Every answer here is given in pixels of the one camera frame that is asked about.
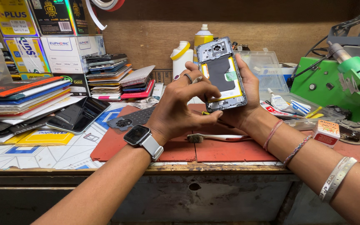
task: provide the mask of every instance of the hand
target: hand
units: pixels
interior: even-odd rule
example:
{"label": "hand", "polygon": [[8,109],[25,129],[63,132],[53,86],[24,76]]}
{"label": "hand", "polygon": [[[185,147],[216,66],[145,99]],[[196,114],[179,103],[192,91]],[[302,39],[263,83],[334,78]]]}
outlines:
{"label": "hand", "polygon": [[240,106],[234,109],[225,110],[221,118],[222,121],[240,129],[243,125],[248,123],[248,120],[264,113],[264,110],[259,104],[259,80],[248,68],[248,65],[241,59],[240,54],[236,54],[236,61],[241,78],[243,79],[243,86],[245,94],[247,95],[247,105]]}
{"label": "hand", "polygon": [[[187,131],[198,129],[202,126],[215,125],[223,112],[218,110],[210,115],[197,115],[187,107],[187,102],[195,96],[202,98],[204,94],[210,98],[219,98],[220,91],[194,66],[192,62],[186,63],[180,78],[170,83],[157,104],[154,112],[145,126],[151,129],[154,139],[163,146],[172,138],[178,137]],[[190,79],[184,74],[189,74],[192,80],[202,77],[201,81],[190,84]]]}

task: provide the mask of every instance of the bracelet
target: bracelet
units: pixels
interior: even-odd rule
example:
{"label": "bracelet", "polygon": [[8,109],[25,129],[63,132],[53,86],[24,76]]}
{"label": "bracelet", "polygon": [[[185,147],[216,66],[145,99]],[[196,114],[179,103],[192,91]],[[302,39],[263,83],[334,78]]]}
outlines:
{"label": "bracelet", "polygon": [[270,131],[270,134],[268,136],[268,138],[266,139],[265,144],[263,145],[263,148],[267,151],[267,143],[269,142],[269,140],[272,138],[272,136],[274,135],[274,133],[276,132],[277,128],[280,127],[280,125],[283,123],[283,120],[279,120],[277,121],[277,123],[274,125],[274,127],[272,128],[272,130]]}
{"label": "bracelet", "polygon": [[319,198],[322,202],[330,202],[338,186],[356,162],[356,159],[352,157],[344,157],[339,161],[320,191]]}
{"label": "bracelet", "polygon": [[287,164],[290,162],[290,160],[297,154],[297,152],[302,148],[302,146],[312,137],[312,135],[308,135],[295,149],[291,154],[286,158],[286,160],[283,162],[284,166],[287,166]]}

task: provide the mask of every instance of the ring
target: ring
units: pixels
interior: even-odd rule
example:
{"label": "ring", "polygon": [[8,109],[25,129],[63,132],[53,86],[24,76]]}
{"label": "ring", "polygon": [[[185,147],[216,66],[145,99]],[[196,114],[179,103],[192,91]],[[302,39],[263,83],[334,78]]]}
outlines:
{"label": "ring", "polygon": [[192,84],[192,81],[193,81],[193,80],[191,79],[191,77],[190,77],[187,73],[185,73],[184,75],[187,76],[188,79],[190,79],[190,84]]}

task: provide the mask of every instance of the white watch strap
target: white watch strap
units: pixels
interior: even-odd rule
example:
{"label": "white watch strap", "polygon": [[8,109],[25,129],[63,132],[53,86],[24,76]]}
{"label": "white watch strap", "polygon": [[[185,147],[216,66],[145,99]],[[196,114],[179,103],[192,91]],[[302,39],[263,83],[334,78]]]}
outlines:
{"label": "white watch strap", "polygon": [[152,135],[148,135],[148,137],[141,143],[141,146],[149,152],[154,162],[156,162],[163,152],[163,147],[156,142]]}

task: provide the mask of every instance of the yellow spray can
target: yellow spray can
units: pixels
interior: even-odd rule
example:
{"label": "yellow spray can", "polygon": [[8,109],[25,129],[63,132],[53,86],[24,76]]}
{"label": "yellow spray can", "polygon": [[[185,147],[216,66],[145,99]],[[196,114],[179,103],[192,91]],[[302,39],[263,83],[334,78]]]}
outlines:
{"label": "yellow spray can", "polygon": [[198,45],[213,41],[213,34],[207,29],[207,24],[203,24],[201,30],[195,34],[194,38],[194,64],[198,65],[197,51],[195,50]]}

